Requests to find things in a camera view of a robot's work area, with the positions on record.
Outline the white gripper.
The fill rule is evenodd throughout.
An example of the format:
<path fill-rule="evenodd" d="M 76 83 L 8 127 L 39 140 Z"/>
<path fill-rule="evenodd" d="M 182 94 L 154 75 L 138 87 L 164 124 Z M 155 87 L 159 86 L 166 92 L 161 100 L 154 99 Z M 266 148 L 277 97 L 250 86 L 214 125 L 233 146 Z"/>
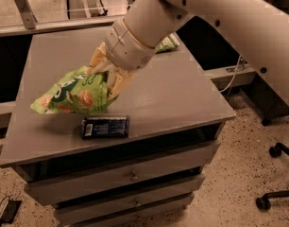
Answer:
<path fill-rule="evenodd" d="M 155 52 L 155 48 L 139 42 L 121 18 L 112 24 L 107 31 L 105 42 L 94 51 L 86 74 L 89 76 L 109 72 L 107 100 L 111 100 L 119 96 L 132 82 L 134 72 L 129 70 L 146 67 Z M 112 62 L 122 69 L 115 70 Z"/>

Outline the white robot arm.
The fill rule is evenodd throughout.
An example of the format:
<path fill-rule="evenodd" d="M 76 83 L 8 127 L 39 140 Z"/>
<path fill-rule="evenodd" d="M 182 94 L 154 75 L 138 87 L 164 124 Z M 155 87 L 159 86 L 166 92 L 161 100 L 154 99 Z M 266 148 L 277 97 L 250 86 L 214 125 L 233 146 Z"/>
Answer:
<path fill-rule="evenodd" d="M 157 45 L 197 16 L 289 106 L 289 15 L 263 0 L 135 0 L 93 53 L 89 74 L 146 67 Z"/>

